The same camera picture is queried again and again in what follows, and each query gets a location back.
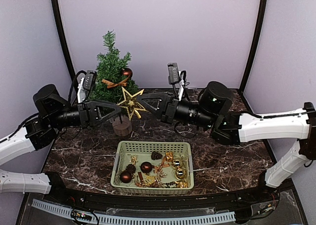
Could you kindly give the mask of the gold star ornament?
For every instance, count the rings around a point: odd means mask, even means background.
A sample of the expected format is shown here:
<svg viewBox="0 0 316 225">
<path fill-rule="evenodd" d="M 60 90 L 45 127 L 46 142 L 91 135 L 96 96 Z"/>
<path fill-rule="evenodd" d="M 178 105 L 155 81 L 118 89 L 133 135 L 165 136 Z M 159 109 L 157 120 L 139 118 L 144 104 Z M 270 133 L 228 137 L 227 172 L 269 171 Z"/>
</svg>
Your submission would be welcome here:
<svg viewBox="0 0 316 225">
<path fill-rule="evenodd" d="M 138 91 L 133 95 L 130 94 L 124 87 L 122 87 L 121 89 L 123 93 L 123 100 L 119 102 L 117 106 L 126 110 L 129 120 L 132 120 L 134 115 L 136 115 L 140 119 L 140 112 L 147 111 L 145 107 L 137 100 L 137 97 L 143 95 L 144 89 Z"/>
</svg>

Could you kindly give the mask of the small green christmas tree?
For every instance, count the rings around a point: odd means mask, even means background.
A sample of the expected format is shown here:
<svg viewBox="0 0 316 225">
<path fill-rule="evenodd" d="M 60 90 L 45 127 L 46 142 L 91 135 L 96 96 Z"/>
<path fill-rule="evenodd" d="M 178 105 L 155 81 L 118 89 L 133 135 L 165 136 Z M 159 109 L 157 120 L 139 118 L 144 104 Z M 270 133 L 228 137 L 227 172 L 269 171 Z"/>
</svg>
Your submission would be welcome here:
<svg viewBox="0 0 316 225">
<path fill-rule="evenodd" d="M 122 86 L 107 89 L 107 86 L 102 83 L 102 79 L 118 83 L 127 78 L 127 76 L 121 74 L 121 70 L 123 68 L 129 68 L 128 64 L 131 61 L 131 54 L 127 52 L 121 57 L 119 49 L 115 47 L 115 43 L 116 33 L 114 31 L 108 31 L 103 35 L 103 46 L 106 49 L 106 53 L 97 55 L 97 77 L 95 86 L 89 97 L 91 100 L 103 100 L 115 104 L 123 100 Z M 128 80 L 127 86 L 124 88 L 132 95 L 140 91 L 138 85 L 132 78 Z M 125 109 L 121 108 L 121 113 L 117 116 L 113 116 L 110 121 L 112 122 L 112 127 L 116 135 L 124 137 L 131 133 L 132 124 Z"/>
</svg>

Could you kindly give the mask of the brown ribbon bow ornament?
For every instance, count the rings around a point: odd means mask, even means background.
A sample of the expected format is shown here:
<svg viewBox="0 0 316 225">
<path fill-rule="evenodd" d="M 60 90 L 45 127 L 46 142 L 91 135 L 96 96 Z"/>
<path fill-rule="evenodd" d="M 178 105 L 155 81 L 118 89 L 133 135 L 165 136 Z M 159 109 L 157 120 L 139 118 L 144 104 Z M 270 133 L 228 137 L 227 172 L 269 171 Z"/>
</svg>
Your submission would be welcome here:
<svg viewBox="0 0 316 225">
<path fill-rule="evenodd" d="M 102 79 L 102 83 L 104 83 L 107 86 L 107 89 L 115 88 L 117 86 L 126 87 L 129 79 L 130 79 L 130 76 L 128 76 L 127 78 L 125 78 L 124 80 L 122 80 L 118 83 L 114 83 L 114 82 L 111 82 L 109 80 Z"/>
</svg>

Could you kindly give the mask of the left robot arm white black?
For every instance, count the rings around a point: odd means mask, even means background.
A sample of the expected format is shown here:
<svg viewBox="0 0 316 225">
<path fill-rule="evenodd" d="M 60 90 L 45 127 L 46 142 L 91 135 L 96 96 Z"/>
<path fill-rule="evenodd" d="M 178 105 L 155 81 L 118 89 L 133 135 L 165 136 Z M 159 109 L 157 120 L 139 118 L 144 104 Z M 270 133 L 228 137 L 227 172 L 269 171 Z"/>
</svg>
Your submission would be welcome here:
<svg viewBox="0 0 316 225">
<path fill-rule="evenodd" d="M 55 85 L 42 87 L 33 101 L 38 112 L 26 118 L 18 128 L 0 141 L 0 163 L 49 146 L 57 132 L 65 127 L 95 127 L 119 114 L 114 103 L 102 100 L 85 101 L 72 106 L 62 98 Z M 66 203 L 70 193 L 56 172 L 40 174 L 13 173 L 1 170 L 0 191 L 49 194 L 59 203 Z"/>
</svg>

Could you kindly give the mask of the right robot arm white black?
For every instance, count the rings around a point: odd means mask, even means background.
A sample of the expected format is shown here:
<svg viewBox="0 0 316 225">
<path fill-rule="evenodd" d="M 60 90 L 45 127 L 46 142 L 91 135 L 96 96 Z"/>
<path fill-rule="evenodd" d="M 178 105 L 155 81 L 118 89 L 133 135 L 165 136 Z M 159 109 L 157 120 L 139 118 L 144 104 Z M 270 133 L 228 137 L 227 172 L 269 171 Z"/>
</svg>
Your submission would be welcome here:
<svg viewBox="0 0 316 225">
<path fill-rule="evenodd" d="M 252 192 L 263 202 L 298 168 L 316 159 L 316 110 L 311 102 L 302 108 L 271 114 L 230 112 L 233 93 L 225 85 L 211 81 L 200 92 L 198 103 L 178 100 L 171 93 L 143 94 L 137 102 L 163 123 L 174 120 L 210 129 L 210 137 L 222 145 L 239 145 L 263 139 L 294 138 L 291 149 L 274 166 L 260 175 Z"/>
</svg>

